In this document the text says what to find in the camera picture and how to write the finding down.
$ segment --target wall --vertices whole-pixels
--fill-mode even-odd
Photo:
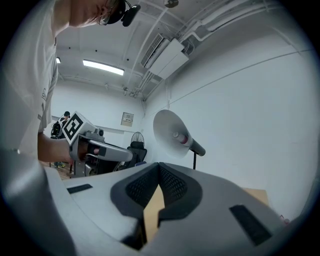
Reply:
[[[285,13],[272,12],[218,30],[191,57],[168,80],[168,95],[163,83],[146,102],[146,161],[192,168],[192,152],[174,159],[157,146],[153,119],[168,97],[206,149],[198,170],[266,190],[279,215],[297,217],[317,168],[320,78],[312,46]]]
[[[51,114],[61,117],[78,111],[92,124],[104,130],[107,143],[127,148],[134,132],[140,131],[144,110],[141,101],[107,90],[102,86],[59,80],[52,96]],[[134,114],[132,127],[121,125],[123,112]],[[50,136],[51,125],[44,134]]]

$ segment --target fluorescent light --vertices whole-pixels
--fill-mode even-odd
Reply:
[[[109,71],[112,73],[116,73],[120,76],[124,75],[124,70],[121,68],[117,68],[114,66],[109,66],[106,64],[102,64],[102,63],[98,63],[98,62],[94,62],[94,61],[90,61],[90,60],[83,60],[83,65],[87,66],[87,67],[91,67],[91,68],[96,68],[96,69],[100,69],[100,70],[105,70],[105,71]]]

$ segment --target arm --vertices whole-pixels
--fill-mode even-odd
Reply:
[[[73,164],[67,140],[48,138],[43,132],[38,133],[38,159],[43,162],[67,162],[71,165]]]

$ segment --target man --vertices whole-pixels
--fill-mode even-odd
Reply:
[[[51,137],[51,139],[61,140],[61,139],[66,138],[66,136],[62,132],[62,128],[66,125],[69,118],[70,118],[70,112],[66,111],[66,112],[64,112],[63,117],[60,118],[60,121],[56,121],[56,124],[59,124],[59,122],[61,124],[61,125],[59,124],[59,128],[60,128],[59,134],[58,134],[57,138]],[[60,168],[66,167],[66,166],[64,165],[63,162],[54,162],[54,167],[57,167],[60,169]]]
[[[123,6],[123,0],[43,0],[27,15],[0,63],[2,148],[44,162],[72,164],[67,140],[43,134],[51,122],[51,99],[58,79],[56,37],[68,27],[117,22]],[[87,144],[79,147],[80,158],[87,149]]]

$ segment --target white megaphone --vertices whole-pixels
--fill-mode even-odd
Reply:
[[[206,150],[192,138],[180,117],[170,110],[161,110],[155,115],[153,132],[155,140],[169,156],[183,158],[189,150],[193,151],[194,169],[196,155],[202,157],[206,153]]]

